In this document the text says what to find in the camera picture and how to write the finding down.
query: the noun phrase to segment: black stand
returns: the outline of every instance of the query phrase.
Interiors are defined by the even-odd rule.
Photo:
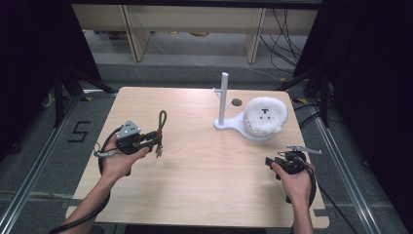
[[[88,83],[96,86],[97,88],[103,90],[106,93],[113,94],[118,91],[113,90],[112,88],[104,85],[99,80],[93,79],[86,75],[85,73],[70,67],[62,67],[56,70],[54,77],[54,87],[55,87],[55,100],[56,100],[56,121],[55,127],[60,123],[61,119],[64,116],[63,108],[63,93],[61,86],[63,85],[66,91],[70,94],[71,97],[81,97],[85,93],[80,87],[77,79],[82,79]]]
[[[294,77],[292,81],[276,88],[276,91],[285,91],[303,80],[309,80],[309,83],[304,90],[304,95],[307,98],[312,98],[318,91],[320,91],[320,118],[326,128],[329,127],[327,120],[329,78],[335,73],[337,65],[340,64],[340,58],[345,54],[350,35],[356,26],[357,20],[362,13],[362,9],[362,0],[353,1],[347,9],[344,18],[333,30],[331,41],[327,43],[326,47],[323,49],[321,57],[316,65],[301,75]],[[319,10],[314,27],[317,27],[324,20],[329,20],[328,14],[323,14],[322,11],[328,11],[328,9]]]

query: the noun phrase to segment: white pole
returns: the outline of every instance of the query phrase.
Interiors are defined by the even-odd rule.
[[[224,115],[225,115],[225,105],[227,102],[227,88],[228,88],[228,73],[222,72],[222,79],[221,79],[221,98],[219,104],[219,120],[218,124],[224,124]]]

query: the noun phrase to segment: white plush toy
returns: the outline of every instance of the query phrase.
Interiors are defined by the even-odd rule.
[[[273,97],[257,97],[251,100],[244,112],[244,127],[255,137],[270,137],[282,131],[288,118],[284,102]]]

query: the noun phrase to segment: wooden table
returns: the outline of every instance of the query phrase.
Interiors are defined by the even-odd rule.
[[[273,97],[288,107],[288,120],[280,134],[264,143],[252,142],[236,131],[218,131],[219,100],[213,90],[122,88],[110,110],[98,142],[131,119],[143,133],[158,128],[161,110],[168,113],[164,126],[164,153],[138,160],[131,175],[112,190],[99,222],[227,227],[290,227],[291,205],[285,202],[282,183],[264,164],[266,157],[304,145],[289,96],[285,92],[229,90],[227,99],[239,98],[225,118],[236,117],[253,98]],[[100,177],[92,155],[73,199],[83,199]],[[70,207],[71,214],[75,207]],[[311,207],[315,228],[325,228],[328,216],[316,195]]]

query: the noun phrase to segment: hand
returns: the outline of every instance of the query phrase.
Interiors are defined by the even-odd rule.
[[[116,136],[112,136],[109,139],[105,147],[106,150],[115,149],[116,146]],[[144,158],[148,153],[149,148],[145,147],[137,151],[136,153],[126,155],[123,154],[119,149],[111,150],[115,154],[103,159],[103,172],[102,177],[107,177],[113,180],[118,180],[119,178],[125,176],[130,170],[136,160]]]
[[[305,203],[308,205],[312,184],[307,171],[304,170],[299,174],[290,175],[277,163],[273,163],[271,166],[273,167],[274,172],[280,176],[282,187],[291,200],[291,203]],[[307,164],[307,166],[310,167],[313,172],[316,170],[316,167],[312,164]]]

